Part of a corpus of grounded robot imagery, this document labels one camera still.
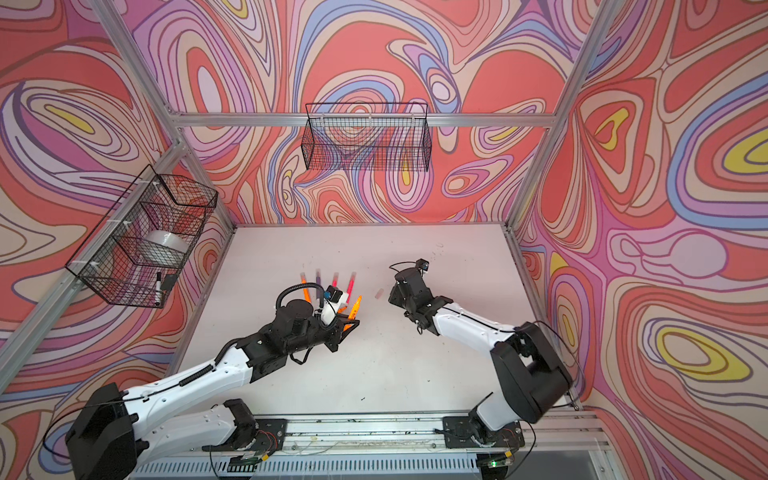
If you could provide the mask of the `orange highlighter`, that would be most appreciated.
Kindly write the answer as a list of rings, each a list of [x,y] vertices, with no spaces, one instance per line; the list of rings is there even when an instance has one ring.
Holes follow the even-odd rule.
[[[302,273],[300,274],[300,279],[301,279],[301,283],[302,283],[302,284],[305,284],[305,285],[306,285],[306,284],[308,283],[308,282],[307,282],[307,277],[306,277],[306,274],[305,274],[304,272],[302,272]],[[309,288],[303,288],[303,297],[304,297],[304,300],[305,300],[306,302],[308,302],[308,303],[310,303],[310,304],[312,303],[312,297],[311,297],[311,294],[310,294],[310,290],[309,290]]]
[[[355,303],[351,307],[351,310],[350,310],[348,318],[347,318],[347,323],[344,325],[344,329],[343,329],[344,332],[354,328],[353,322],[356,320],[357,314],[358,314],[359,309],[360,309],[361,301],[362,301],[362,297],[358,296],[357,300],[355,301]]]

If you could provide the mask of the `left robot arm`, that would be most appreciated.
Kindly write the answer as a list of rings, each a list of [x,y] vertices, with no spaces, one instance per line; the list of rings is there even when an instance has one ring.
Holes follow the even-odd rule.
[[[137,467],[196,447],[241,450],[262,429],[241,399],[204,412],[193,407],[283,368],[319,345],[337,351],[359,325],[336,304],[316,310],[294,299],[256,333],[232,339],[217,355],[165,379],[122,390],[97,389],[64,436],[77,479],[125,479]]]

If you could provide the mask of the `orange highlighter top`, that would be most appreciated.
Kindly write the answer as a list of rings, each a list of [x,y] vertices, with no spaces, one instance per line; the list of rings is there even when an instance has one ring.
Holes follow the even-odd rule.
[[[302,284],[305,284],[305,285],[306,285],[306,284],[308,283],[308,282],[307,282],[307,277],[306,277],[306,274],[305,274],[304,272],[302,272],[302,273],[300,274],[300,279],[301,279],[301,283],[302,283]],[[311,297],[311,294],[310,294],[310,290],[309,290],[309,288],[303,288],[303,297],[304,297],[304,300],[305,300],[306,302],[308,302],[308,303],[310,303],[310,304],[312,303],[312,297]]]

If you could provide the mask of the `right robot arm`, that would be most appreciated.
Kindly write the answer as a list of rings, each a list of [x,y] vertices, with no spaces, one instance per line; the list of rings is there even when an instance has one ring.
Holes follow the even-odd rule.
[[[545,333],[533,322],[502,324],[436,296],[424,281],[425,273],[421,260],[397,270],[388,302],[402,309],[418,332],[444,336],[490,359],[499,384],[469,411],[466,433],[451,437],[489,448],[506,427],[537,423],[574,385]]]

